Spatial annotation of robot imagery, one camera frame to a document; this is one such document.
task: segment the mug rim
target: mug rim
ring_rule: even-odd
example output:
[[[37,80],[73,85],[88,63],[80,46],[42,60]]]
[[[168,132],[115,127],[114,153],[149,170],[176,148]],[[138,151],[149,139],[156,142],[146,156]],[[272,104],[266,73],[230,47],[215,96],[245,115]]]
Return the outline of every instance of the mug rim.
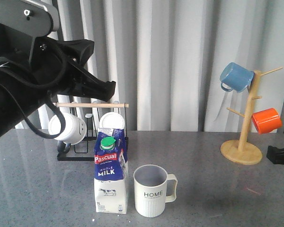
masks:
[[[165,175],[166,175],[164,182],[162,182],[161,184],[158,184],[158,185],[156,185],[156,186],[146,186],[146,185],[141,184],[140,182],[138,182],[138,181],[136,180],[136,178],[135,178],[135,174],[136,174],[136,172],[137,172],[140,168],[145,167],[145,166],[155,166],[155,167],[158,167],[158,168],[162,169],[162,170],[164,171]],[[134,171],[134,173],[133,173],[133,180],[134,180],[137,184],[139,184],[139,185],[141,185],[141,186],[143,186],[143,187],[147,187],[147,188],[160,187],[160,186],[162,186],[163,184],[165,184],[165,183],[167,182],[167,178],[168,178],[168,173],[167,173],[167,171],[166,171],[163,167],[158,166],[158,165],[154,165],[154,164],[142,165],[142,166],[136,168],[135,171]]]

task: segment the white mug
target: white mug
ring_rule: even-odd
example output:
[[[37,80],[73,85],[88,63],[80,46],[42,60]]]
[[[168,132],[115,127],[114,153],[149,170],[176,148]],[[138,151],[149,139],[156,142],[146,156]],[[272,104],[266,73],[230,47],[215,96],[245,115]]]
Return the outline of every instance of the white mug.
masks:
[[[167,174],[166,170],[156,165],[144,165],[135,170],[134,200],[139,214],[152,218],[163,213],[166,202],[176,200],[178,180],[175,175]],[[173,193],[166,196],[167,181],[173,180]]]
[[[80,143],[86,134],[86,123],[79,117],[76,117],[70,113],[63,113],[65,118],[64,131],[55,138],[55,140],[63,141],[64,143],[75,145]],[[51,135],[58,134],[61,129],[61,123],[58,117],[55,115],[48,123],[48,132]]]

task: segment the upside-down cup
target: upside-down cup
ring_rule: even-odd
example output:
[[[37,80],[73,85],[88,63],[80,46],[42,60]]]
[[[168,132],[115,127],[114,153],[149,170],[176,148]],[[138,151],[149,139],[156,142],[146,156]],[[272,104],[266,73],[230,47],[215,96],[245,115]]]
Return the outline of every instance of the upside-down cup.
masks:
[[[269,133],[282,127],[281,118],[274,108],[253,113],[251,119],[259,134]]]

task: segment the white curtain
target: white curtain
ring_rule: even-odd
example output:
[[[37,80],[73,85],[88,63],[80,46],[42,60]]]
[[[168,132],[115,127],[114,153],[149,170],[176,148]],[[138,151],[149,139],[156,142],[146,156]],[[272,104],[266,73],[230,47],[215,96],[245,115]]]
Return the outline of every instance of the white curtain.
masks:
[[[284,0],[44,2],[59,10],[52,38],[95,41],[87,68],[117,82],[111,102],[130,104],[129,130],[240,131],[241,117],[226,108],[243,113],[248,92],[224,92],[219,81],[232,61],[249,70],[283,67],[262,78],[255,111],[273,107],[284,122]],[[46,129],[51,113],[42,107],[37,116]]]

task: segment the gray countertop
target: gray countertop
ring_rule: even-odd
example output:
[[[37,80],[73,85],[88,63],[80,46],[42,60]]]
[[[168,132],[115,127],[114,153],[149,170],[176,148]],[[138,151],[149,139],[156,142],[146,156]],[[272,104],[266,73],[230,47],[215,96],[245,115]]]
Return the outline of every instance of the gray countertop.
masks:
[[[238,133],[130,131],[127,214],[95,212],[93,162],[57,161],[56,141],[30,130],[0,138],[0,227],[284,227],[284,165],[266,158],[284,135],[251,133],[262,161],[244,166],[225,159],[220,145]],[[156,218],[134,207],[133,172],[162,166],[178,178],[177,199]]]

